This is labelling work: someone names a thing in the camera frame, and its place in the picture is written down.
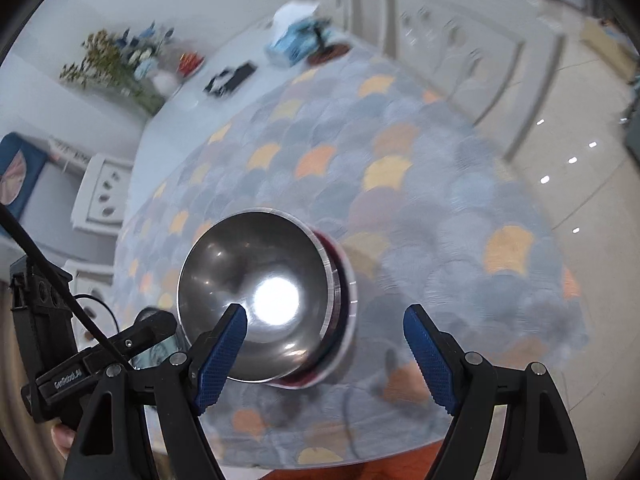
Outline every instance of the finger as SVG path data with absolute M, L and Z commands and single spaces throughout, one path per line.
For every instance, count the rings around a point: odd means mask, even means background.
M 51 428 L 53 445 L 56 446 L 56 449 L 65 458 L 69 455 L 69 450 L 71 450 L 75 437 L 76 432 L 63 424 L 57 424 Z

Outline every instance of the scallop patterned tablecloth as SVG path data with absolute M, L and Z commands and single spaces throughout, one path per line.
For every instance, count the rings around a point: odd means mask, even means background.
M 586 341 L 580 291 L 524 186 L 446 102 L 364 48 L 265 95 L 156 190 L 118 242 L 124 325 L 150 304 L 175 313 L 192 245 L 253 206 L 340 242 L 358 321 L 351 351 L 318 386 L 227 381 L 201 417 L 225 465 L 335 465 L 441 439 L 450 418 L 402 335 L 409 304 L 496 365 L 557 364 Z M 154 416 L 149 425 L 162 447 Z

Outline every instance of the metal screw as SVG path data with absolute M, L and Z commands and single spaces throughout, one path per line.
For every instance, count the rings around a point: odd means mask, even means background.
M 482 362 L 482 356 L 477 352 L 469 352 L 465 354 L 465 361 L 470 365 L 479 365 Z
M 107 377 L 115 377 L 116 375 L 119 375 L 121 371 L 122 367 L 120 365 L 110 365 L 107 368 Z
M 531 371 L 536 375 L 546 374 L 545 365 L 543 365 L 542 363 L 531 363 Z
M 187 354 L 184 352 L 176 352 L 169 357 L 169 362 L 173 366 L 180 366 L 183 362 L 187 360 Z

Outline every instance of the dining table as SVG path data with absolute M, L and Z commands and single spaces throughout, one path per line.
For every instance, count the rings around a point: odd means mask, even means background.
M 180 270 L 214 224 L 287 212 L 336 240 L 353 268 L 349 351 L 303 390 L 228 380 L 200 421 L 223 465 L 364 462 L 443 439 L 402 332 L 420 303 L 465 351 L 494 365 L 561 365 L 587 341 L 580 288 L 544 212 L 467 119 L 411 71 L 344 34 L 321 66 L 273 66 L 268 22 L 218 50 L 146 126 L 114 263 L 123 326 L 146 306 L 177 313 Z M 251 60 L 226 98 L 208 78 Z M 162 434 L 147 410 L 154 449 Z

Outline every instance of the blue gripper pad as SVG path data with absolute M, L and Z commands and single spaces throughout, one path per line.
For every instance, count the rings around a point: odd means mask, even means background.
M 411 307 L 404 312 L 402 325 L 404 338 L 409 343 L 433 400 L 436 404 L 443 406 L 449 415 L 455 414 L 458 400 L 453 388 L 453 373 Z
M 198 393 L 194 405 L 198 415 L 218 402 L 226 377 L 246 336 L 246 312 L 238 308 L 198 371 Z

